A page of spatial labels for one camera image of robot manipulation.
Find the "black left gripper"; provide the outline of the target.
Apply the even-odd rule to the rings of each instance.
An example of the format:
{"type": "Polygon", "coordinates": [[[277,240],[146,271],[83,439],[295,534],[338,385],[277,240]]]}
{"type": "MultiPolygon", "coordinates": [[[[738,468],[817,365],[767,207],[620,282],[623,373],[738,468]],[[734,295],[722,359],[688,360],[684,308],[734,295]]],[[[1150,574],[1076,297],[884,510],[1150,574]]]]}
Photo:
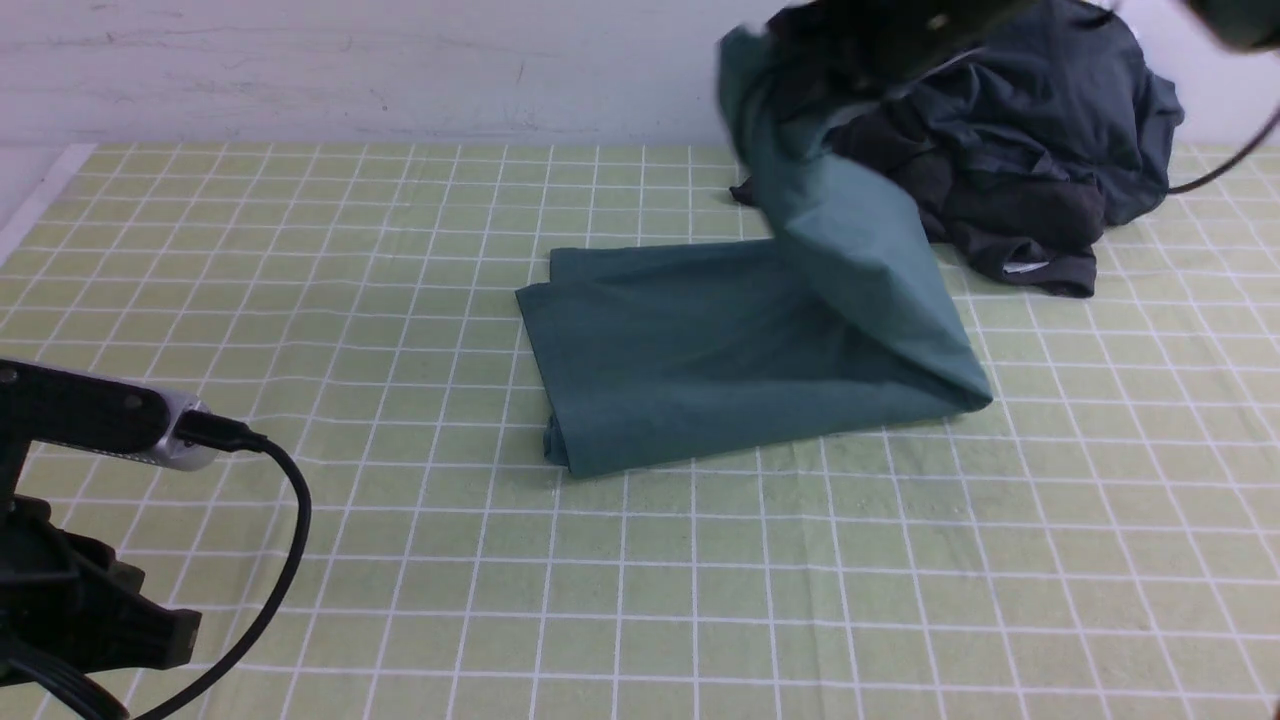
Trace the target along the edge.
{"type": "Polygon", "coordinates": [[[55,366],[3,363],[3,684],[78,682],[118,669],[191,661],[201,615],[142,594],[145,573],[52,521],[17,484],[36,443],[196,471],[204,452],[174,436],[192,393],[55,366]]]}

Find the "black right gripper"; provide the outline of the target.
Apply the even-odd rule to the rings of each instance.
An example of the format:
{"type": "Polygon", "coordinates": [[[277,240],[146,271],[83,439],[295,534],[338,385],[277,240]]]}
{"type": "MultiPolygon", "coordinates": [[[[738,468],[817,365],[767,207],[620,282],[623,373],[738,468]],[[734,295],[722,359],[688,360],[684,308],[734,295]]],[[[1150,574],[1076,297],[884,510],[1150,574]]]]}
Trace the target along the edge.
{"type": "Polygon", "coordinates": [[[810,1],[765,23],[786,79],[881,96],[975,51],[1029,1],[810,1]]]}

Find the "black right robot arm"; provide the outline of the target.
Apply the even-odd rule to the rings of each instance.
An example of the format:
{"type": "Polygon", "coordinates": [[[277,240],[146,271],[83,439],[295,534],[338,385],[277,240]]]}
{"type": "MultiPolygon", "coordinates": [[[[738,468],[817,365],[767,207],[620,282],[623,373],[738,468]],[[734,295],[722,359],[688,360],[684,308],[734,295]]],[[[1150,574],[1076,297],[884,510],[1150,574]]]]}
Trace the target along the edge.
{"type": "MultiPolygon", "coordinates": [[[[915,81],[960,56],[1038,1],[810,1],[765,24],[783,53],[828,67],[852,87],[915,81]]],[[[1233,53],[1277,50],[1277,1],[1180,1],[1233,53]]]]}

